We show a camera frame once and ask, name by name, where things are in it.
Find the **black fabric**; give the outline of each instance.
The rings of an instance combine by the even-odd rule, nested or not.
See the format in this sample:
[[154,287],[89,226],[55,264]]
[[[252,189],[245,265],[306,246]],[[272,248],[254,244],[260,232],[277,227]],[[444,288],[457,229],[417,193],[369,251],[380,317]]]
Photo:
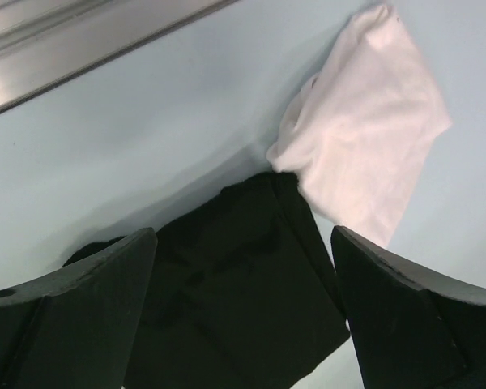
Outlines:
[[0,388],[120,388],[155,247],[153,230],[141,230],[0,291]]
[[486,289],[349,229],[331,244],[365,389],[486,389]]
[[289,388],[348,339],[295,175],[225,188],[157,236],[127,388]]

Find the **fabric fold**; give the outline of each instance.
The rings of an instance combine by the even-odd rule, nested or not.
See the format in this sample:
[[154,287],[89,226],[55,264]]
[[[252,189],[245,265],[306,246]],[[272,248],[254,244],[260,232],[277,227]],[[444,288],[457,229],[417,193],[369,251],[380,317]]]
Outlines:
[[260,173],[157,233],[125,387],[288,389],[349,338],[297,186],[293,173]]

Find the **light blue surface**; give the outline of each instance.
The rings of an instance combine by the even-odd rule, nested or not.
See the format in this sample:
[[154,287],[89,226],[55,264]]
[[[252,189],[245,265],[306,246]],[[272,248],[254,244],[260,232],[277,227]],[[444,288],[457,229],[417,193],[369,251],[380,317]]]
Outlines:
[[0,288],[267,169],[362,1],[241,0],[0,116]]
[[[241,0],[0,116],[0,288],[265,169],[286,104],[365,3]],[[486,0],[393,3],[455,124],[390,248],[486,287]],[[328,384],[361,387],[349,344],[296,388]]]

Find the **crumpled cloth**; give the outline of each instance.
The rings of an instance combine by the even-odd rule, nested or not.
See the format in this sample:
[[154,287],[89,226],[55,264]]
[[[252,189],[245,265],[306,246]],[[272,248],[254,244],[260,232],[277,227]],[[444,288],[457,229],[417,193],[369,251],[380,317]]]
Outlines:
[[297,186],[295,174],[260,173],[156,233],[128,389],[288,389],[349,338],[335,270]]
[[450,126],[420,51],[396,10],[380,5],[340,33],[267,158],[297,174],[314,211],[386,247],[434,139]]

